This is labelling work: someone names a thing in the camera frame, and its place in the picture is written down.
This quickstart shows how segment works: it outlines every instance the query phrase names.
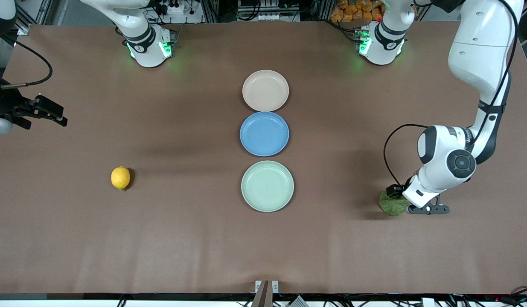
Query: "green plate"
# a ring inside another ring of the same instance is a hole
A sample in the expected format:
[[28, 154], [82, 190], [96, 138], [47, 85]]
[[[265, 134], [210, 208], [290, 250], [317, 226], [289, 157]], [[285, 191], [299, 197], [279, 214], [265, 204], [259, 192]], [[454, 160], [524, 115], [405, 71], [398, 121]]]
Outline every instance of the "green plate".
[[249, 167], [240, 185], [244, 200], [255, 210], [282, 209], [294, 194], [294, 179], [288, 169], [275, 161], [261, 161]]

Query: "blue plate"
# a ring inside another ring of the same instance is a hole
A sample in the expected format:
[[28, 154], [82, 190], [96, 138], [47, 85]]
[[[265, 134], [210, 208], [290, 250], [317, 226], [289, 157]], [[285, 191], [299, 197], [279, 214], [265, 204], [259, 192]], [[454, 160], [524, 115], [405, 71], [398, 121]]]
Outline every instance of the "blue plate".
[[242, 146], [259, 157], [278, 154], [286, 144], [290, 131], [288, 124], [273, 112], [257, 112], [248, 117], [240, 127]]

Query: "green vegetable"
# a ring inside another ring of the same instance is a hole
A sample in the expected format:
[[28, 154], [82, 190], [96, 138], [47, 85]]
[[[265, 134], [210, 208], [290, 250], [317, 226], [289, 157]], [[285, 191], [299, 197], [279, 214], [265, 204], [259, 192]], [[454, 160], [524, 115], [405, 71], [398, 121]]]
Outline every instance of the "green vegetable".
[[399, 216], [405, 212], [405, 208], [409, 206], [409, 200], [401, 196], [400, 198], [390, 198], [386, 191], [381, 192], [379, 196], [379, 206], [384, 213], [391, 216]]

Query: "wire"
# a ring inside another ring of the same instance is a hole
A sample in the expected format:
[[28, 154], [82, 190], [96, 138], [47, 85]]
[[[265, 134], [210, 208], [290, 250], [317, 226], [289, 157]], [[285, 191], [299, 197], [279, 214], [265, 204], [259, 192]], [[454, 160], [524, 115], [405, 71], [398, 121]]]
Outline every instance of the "wire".
[[210, 11], [212, 12], [212, 14], [214, 14], [214, 17], [216, 18], [216, 21], [220, 22], [220, 16], [218, 16], [218, 14], [216, 13], [216, 10], [214, 10], [214, 6], [212, 5], [212, 3], [210, 1], [208, 1], [207, 5], [210, 8]]
[[418, 4], [415, 0], [413, 0], [413, 4], [415, 4], [415, 6], [419, 6], [420, 8], [424, 8], [426, 6], [431, 6], [433, 4], [433, 2], [430, 2], [430, 3], [427, 3], [427, 4]]
[[474, 297], [470, 297], [468, 295], [465, 295], [468, 299], [471, 299], [472, 301], [474, 301], [478, 306], [480, 307], [486, 307], [485, 305], [483, 305], [482, 303], [480, 303], [480, 301], [478, 301], [477, 299], [475, 299]]
[[353, 39], [353, 38], [349, 37], [349, 36], [347, 35], [347, 33], [345, 32], [345, 29], [339, 25], [339, 21], [337, 22], [337, 26], [339, 27], [341, 33], [343, 33], [343, 36], [345, 36], [346, 39], [352, 41], [353, 43], [362, 43], [362, 42], [363, 42], [363, 41], [360, 40], [360, 39]]
[[423, 21], [423, 18], [425, 18], [425, 16], [427, 15], [429, 10], [431, 10], [431, 8], [427, 8], [422, 15], [419, 15], [419, 19], [417, 19], [417, 20]]
[[296, 15], [294, 15], [294, 18], [292, 18], [292, 23], [293, 23], [294, 20], [296, 19], [297, 14], [299, 14], [299, 9], [298, 9], [298, 11], [296, 12]]
[[132, 299], [132, 295], [120, 295], [117, 307], [125, 307], [127, 304], [127, 299]]
[[355, 33], [355, 30], [352, 30], [352, 29], [346, 29], [344, 27], [341, 27], [339, 25], [336, 25], [335, 23], [332, 23], [331, 21], [329, 20], [326, 20], [326, 19], [322, 19], [322, 20], [319, 20], [319, 21], [324, 21], [325, 23], [327, 23], [328, 25], [338, 29], [338, 30], [342, 30], [342, 31], [345, 31], [345, 32], [349, 32], [349, 33]]
[[523, 288], [522, 290], [519, 290], [517, 292], [513, 292], [512, 295], [520, 295], [523, 292], [527, 292], [527, 287]]
[[394, 131], [392, 131], [387, 140], [384, 142], [384, 146], [383, 146], [383, 159], [384, 159], [384, 165], [387, 166], [387, 169], [388, 169], [388, 172], [390, 173], [390, 176], [392, 176], [392, 178], [394, 179], [394, 181], [396, 181], [396, 183], [398, 185], [401, 185], [400, 184], [400, 181], [398, 181], [398, 179], [396, 179], [396, 176], [394, 176], [394, 174], [392, 173], [392, 171], [390, 170], [390, 166], [388, 165], [388, 161], [387, 161], [387, 144], [388, 144], [388, 140], [390, 140], [390, 138], [396, 133], [396, 131], [404, 128], [404, 127], [419, 127], [419, 128], [428, 128], [428, 126], [424, 126], [424, 125], [419, 125], [419, 124], [404, 124], [404, 125], [401, 125], [400, 127], [394, 129]]
[[196, 2], [197, 2], [197, 4], [193, 5], [193, 0], [191, 0], [191, 5], [189, 5], [189, 4], [187, 4], [187, 1], [184, 1], [184, 4], [186, 4], [186, 6], [188, 8], [196, 10], [199, 7], [199, 2], [198, 1], [196, 1]]
[[[332, 305], [334, 305], [335, 307], [339, 307], [336, 303], [334, 303], [333, 301], [329, 301], [330, 303], [332, 303]], [[324, 305], [322, 305], [322, 307], [326, 307], [326, 303], [328, 303], [328, 301], [324, 301]]]
[[6, 37], [6, 36], [0, 36], [6, 40], [9, 40], [11, 41], [12, 43], [17, 43], [18, 45], [20, 45], [21, 47], [23, 47], [24, 49], [30, 51], [31, 53], [35, 54], [38, 58], [40, 58], [41, 60], [43, 60], [43, 62], [47, 65], [47, 68], [49, 68], [49, 72], [47, 73], [47, 76], [45, 76], [44, 78], [41, 78], [39, 79], [38, 81], [34, 81], [34, 82], [26, 82], [26, 83], [22, 83], [20, 86], [16, 86], [16, 87], [13, 87], [14, 89], [16, 89], [17, 87], [26, 87], [26, 86], [31, 86], [31, 85], [37, 85], [37, 84], [41, 84], [47, 80], [49, 80], [49, 78], [51, 78], [51, 76], [53, 75], [53, 67], [51, 66], [51, 63], [49, 63], [49, 61], [47, 61], [46, 58], [43, 58], [43, 56], [37, 52], [35, 52], [32, 48], [28, 47], [27, 45], [19, 42], [19, 41], [14, 41], [12, 39], [10, 39], [9, 37]]
[[159, 13], [158, 13], [157, 10], [155, 9], [155, 6], [151, 6], [151, 8], [154, 9], [154, 12], [157, 14], [157, 17], [159, 17], [159, 20], [161, 21], [161, 23], [164, 23], [163, 19], [160, 17]]
[[182, 33], [183, 25], [185, 25], [185, 23], [182, 23], [182, 25], [180, 26], [180, 29], [176, 33], [176, 38], [174, 39], [174, 45], [176, 45], [176, 43], [180, 40], [180, 33]]
[[237, 13], [237, 19], [240, 19], [240, 20], [243, 20], [243, 21], [250, 21], [254, 18], [256, 18], [256, 16], [259, 14], [259, 9], [261, 8], [261, 3], [259, 2], [259, 0], [254, 0], [254, 10], [252, 10], [252, 13], [248, 16], [248, 18], [242, 18], [240, 16], [238, 16], [238, 13]]
[[[491, 103], [489, 105], [494, 105], [499, 93], [501, 92], [501, 88], [502, 88], [502, 85], [504, 84], [504, 80], [506, 80], [506, 77], [508, 76], [508, 72], [510, 71], [510, 66], [513, 61], [513, 55], [515, 54], [515, 46], [517, 45], [517, 31], [518, 31], [518, 26], [519, 26], [519, 24], [517, 23], [517, 17], [515, 17], [515, 13], [513, 12], [509, 4], [505, 0], [498, 0], [498, 1], [501, 2], [506, 7], [508, 12], [510, 12], [510, 15], [512, 16], [512, 20], [513, 20], [514, 31], [513, 31], [513, 41], [512, 41], [512, 52], [510, 53], [510, 58], [508, 59], [506, 70], [504, 70], [504, 75], [501, 79], [501, 83], [499, 83], [499, 87], [497, 88], [495, 96], [493, 97], [493, 100], [491, 100]], [[487, 121], [487, 117], [489, 117], [489, 113], [485, 113], [485, 117], [483, 118], [483, 122], [480, 126], [480, 129], [478, 130], [478, 133], [476, 134], [476, 137], [474, 138], [474, 142], [478, 139], [481, 132], [483, 131], [483, 127], [485, 125], [485, 122]]]
[[246, 303], [244, 303], [244, 306], [242, 306], [242, 307], [247, 307], [248, 304], [249, 304], [251, 301], [253, 301], [253, 300], [254, 300], [254, 298], [249, 299]]

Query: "black cable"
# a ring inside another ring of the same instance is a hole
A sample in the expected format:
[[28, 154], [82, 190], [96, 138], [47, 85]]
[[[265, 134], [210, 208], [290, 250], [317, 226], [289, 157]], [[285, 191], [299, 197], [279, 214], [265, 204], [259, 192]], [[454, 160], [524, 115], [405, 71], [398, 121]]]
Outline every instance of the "black cable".
[[38, 58], [40, 58], [41, 60], [43, 60], [43, 62], [47, 65], [47, 68], [49, 68], [49, 72], [47, 73], [47, 76], [45, 76], [44, 78], [41, 78], [39, 79], [38, 81], [34, 81], [34, 82], [26, 82], [23, 84], [23, 87], [25, 86], [31, 86], [31, 85], [37, 85], [37, 84], [41, 84], [47, 80], [49, 80], [49, 78], [51, 78], [51, 76], [53, 75], [53, 67], [51, 66], [51, 63], [49, 63], [49, 61], [47, 61], [46, 58], [43, 58], [43, 56], [37, 52], [35, 52], [32, 48], [28, 47], [27, 45], [19, 42], [19, 41], [14, 41], [12, 39], [10, 39], [9, 37], [7, 36], [0, 36], [1, 38], [4, 38], [6, 40], [9, 40], [11, 41], [13, 44], [17, 43], [18, 45], [20, 45], [21, 47], [23, 47], [24, 49], [30, 51], [31, 53], [35, 54]]
[[125, 307], [127, 304], [127, 299], [132, 299], [132, 295], [120, 295], [117, 307]]
[[392, 299], [391, 297], [388, 297], [387, 295], [357, 295], [359, 297], [370, 297], [370, 299], [366, 302], [364, 302], [363, 304], [361, 304], [360, 306], [358, 307], [362, 307], [363, 305], [366, 305], [367, 303], [369, 303], [370, 301], [374, 301], [375, 299], [384, 299], [385, 301], [391, 301], [392, 303], [394, 303], [396, 306], [398, 307], [404, 307], [402, 304], [405, 304], [405, 305], [408, 305], [409, 307], [420, 307], [421, 304], [420, 303], [417, 303], [417, 304], [412, 304], [408, 301], [402, 301], [400, 299]]
[[254, 298], [249, 299], [246, 303], [244, 303], [244, 306], [242, 306], [242, 307], [247, 307], [248, 304], [249, 304], [251, 301], [253, 301], [253, 300], [254, 300]]
[[387, 144], [388, 144], [388, 140], [390, 140], [390, 138], [396, 133], [396, 131], [404, 128], [404, 127], [419, 127], [419, 128], [428, 128], [428, 126], [424, 126], [424, 125], [418, 125], [418, 124], [405, 124], [405, 125], [401, 125], [400, 127], [394, 129], [394, 131], [392, 131], [387, 140], [384, 142], [384, 146], [383, 146], [383, 159], [384, 159], [384, 165], [387, 166], [387, 169], [388, 169], [388, 172], [390, 173], [390, 176], [392, 176], [392, 178], [394, 179], [394, 181], [396, 181], [396, 183], [398, 185], [401, 185], [400, 184], [400, 181], [398, 181], [398, 179], [396, 179], [396, 176], [394, 176], [394, 174], [392, 173], [392, 171], [390, 170], [390, 166], [388, 166], [388, 161], [387, 161]]
[[470, 303], [466, 300], [466, 297], [462, 296], [462, 299], [464, 302], [464, 307], [472, 307], [472, 305], [470, 305]]
[[360, 306], [358, 307], [364, 307], [364, 305], [366, 305], [367, 303], [369, 303], [369, 301], [365, 301], [364, 303], [361, 303]]
[[155, 6], [151, 6], [151, 8], [154, 9], [154, 12], [157, 14], [157, 17], [159, 17], [159, 20], [161, 21], [161, 23], [164, 23], [163, 19], [160, 17], [159, 13], [158, 13], [157, 10], [155, 9]]
[[478, 306], [480, 306], [480, 307], [485, 307], [482, 303], [480, 303], [480, 301], [478, 301], [478, 300], [475, 299], [474, 297], [470, 297], [470, 296], [468, 296], [468, 295], [466, 295], [466, 297], [467, 297], [468, 299], [471, 299], [472, 301], [474, 301], [474, 303], [476, 303]]
[[413, 4], [415, 4], [415, 6], [419, 6], [420, 8], [424, 8], [426, 6], [431, 6], [433, 3], [430, 2], [430, 3], [427, 3], [427, 4], [418, 4], [415, 0], [413, 0]]
[[[493, 97], [493, 100], [491, 100], [491, 103], [489, 105], [493, 105], [495, 103], [495, 100], [497, 100], [497, 97], [499, 93], [501, 92], [502, 85], [504, 84], [504, 81], [506, 80], [506, 77], [508, 76], [508, 72], [510, 71], [510, 66], [513, 61], [513, 55], [515, 54], [515, 46], [517, 45], [517, 30], [518, 30], [518, 23], [517, 18], [515, 17], [515, 13], [513, 12], [512, 8], [509, 6], [509, 4], [505, 0], [498, 0], [501, 2], [508, 12], [510, 12], [510, 15], [512, 16], [513, 20], [513, 42], [512, 42], [512, 52], [510, 53], [510, 58], [508, 59], [508, 64], [506, 65], [506, 70], [504, 70], [504, 75], [501, 79], [501, 83], [499, 84], [499, 87], [497, 88], [497, 91], [495, 93], [495, 96]], [[483, 127], [485, 126], [485, 122], [487, 121], [487, 117], [489, 116], [489, 113], [485, 113], [485, 117], [483, 118], [483, 122], [480, 126], [480, 129], [478, 130], [478, 133], [476, 134], [476, 137], [474, 138], [474, 142], [478, 139], [481, 132], [483, 131]]]
[[342, 31], [345, 31], [345, 32], [349, 32], [349, 33], [355, 33], [355, 30], [352, 30], [352, 29], [346, 29], [344, 27], [341, 27], [341, 26], [338, 26], [336, 25], [335, 23], [332, 23], [331, 21], [329, 20], [326, 20], [326, 19], [322, 19], [322, 20], [319, 20], [319, 21], [324, 21], [325, 23], [327, 23], [328, 25], [338, 29], [338, 30], [342, 30]]
[[214, 6], [212, 5], [210, 1], [207, 1], [207, 6], [210, 8], [210, 11], [212, 12], [212, 14], [214, 14], [216, 21], [220, 22], [220, 16], [218, 16], [218, 14], [216, 13], [216, 10], [214, 9]]
[[[329, 301], [329, 302], [332, 303], [335, 307], [339, 307], [336, 303], [332, 301]], [[322, 307], [326, 307], [326, 303], [328, 303], [328, 301], [324, 301], [324, 305], [322, 305]]]
[[419, 21], [422, 21], [423, 18], [425, 18], [425, 16], [427, 15], [427, 13], [428, 13], [429, 10], [431, 10], [431, 8], [427, 8], [427, 9], [425, 10], [425, 13], [424, 13], [422, 16], [421, 16], [421, 15], [419, 16], [419, 19], [418, 19], [418, 20], [419, 20]]
[[520, 295], [521, 293], [523, 292], [527, 292], [527, 287], [526, 288], [523, 288], [522, 290], [519, 290], [517, 292], [513, 292], [512, 295]]
[[343, 36], [346, 39], [352, 41], [353, 43], [363, 43], [363, 41], [361, 39], [353, 39], [353, 38], [349, 37], [347, 35], [347, 33], [345, 32], [345, 29], [339, 25], [339, 21], [337, 22], [337, 26], [339, 27], [339, 30], [341, 31], [341, 33], [343, 33]]
[[240, 19], [240, 20], [243, 20], [243, 21], [250, 21], [254, 18], [257, 17], [257, 15], [259, 14], [259, 9], [261, 8], [261, 2], [259, 0], [255, 0], [254, 2], [254, 10], [252, 10], [251, 14], [248, 16], [248, 18], [242, 18], [239, 16], [239, 14], [237, 13], [237, 19]]
[[292, 18], [292, 22], [294, 22], [294, 19], [296, 19], [297, 14], [299, 14], [299, 9], [298, 9], [298, 11], [296, 12], [296, 15], [294, 15], [294, 18]]

